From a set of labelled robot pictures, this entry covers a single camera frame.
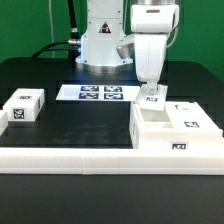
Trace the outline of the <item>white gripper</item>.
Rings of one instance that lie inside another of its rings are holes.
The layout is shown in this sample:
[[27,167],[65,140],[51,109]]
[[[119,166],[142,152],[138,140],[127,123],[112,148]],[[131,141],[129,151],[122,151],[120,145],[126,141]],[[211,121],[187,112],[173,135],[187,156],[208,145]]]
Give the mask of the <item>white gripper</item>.
[[147,82],[150,95],[158,92],[167,40],[178,23],[177,4],[133,5],[131,8],[136,74],[139,81]]

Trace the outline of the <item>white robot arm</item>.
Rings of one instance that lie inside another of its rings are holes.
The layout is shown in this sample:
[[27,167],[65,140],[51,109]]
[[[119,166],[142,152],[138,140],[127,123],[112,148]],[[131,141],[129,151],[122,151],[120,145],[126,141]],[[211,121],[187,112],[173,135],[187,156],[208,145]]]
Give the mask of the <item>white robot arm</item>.
[[81,69],[114,72],[134,64],[148,94],[158,91],[168,38],[179,23],[176,0],[134,0],[130,7],[132,33],[124,33],[124,0],[87,0],[87,29],[81,37]]

